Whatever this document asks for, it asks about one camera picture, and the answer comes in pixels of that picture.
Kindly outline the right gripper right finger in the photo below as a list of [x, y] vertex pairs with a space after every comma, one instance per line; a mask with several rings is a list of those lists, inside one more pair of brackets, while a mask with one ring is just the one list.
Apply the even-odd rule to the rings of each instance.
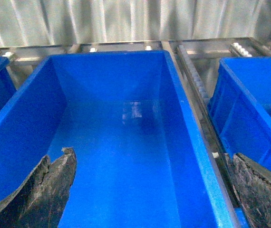
[[250, 227], [271, 228], [271, 171], [242, 153], [224, 158]]

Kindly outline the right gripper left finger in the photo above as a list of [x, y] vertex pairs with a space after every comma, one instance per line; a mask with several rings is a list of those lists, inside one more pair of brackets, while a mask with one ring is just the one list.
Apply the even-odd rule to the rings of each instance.
[[56, 228], [77, 169], [72, 147], [51, 162], [45, 155], [22, 184], [0, 201], [0, 228]]

